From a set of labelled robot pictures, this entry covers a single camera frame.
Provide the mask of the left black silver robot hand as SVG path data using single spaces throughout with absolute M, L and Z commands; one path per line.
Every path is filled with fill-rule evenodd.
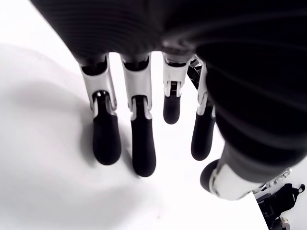
M 180 115 L 185 77 L 198 108 L 191 154 L 205 159 L 217 125 L 220 159 L 201 185 L 238 200 L 307 154 L 307 3 L 304 0 L 35 0 L 79 63 L 94 114 L 93 151 L 103 165 L 121 154 L 109 53 L 123 65 L 131 111 L 132 164 L 156 166 L 151 53 L 163 54 L 164 120 Z

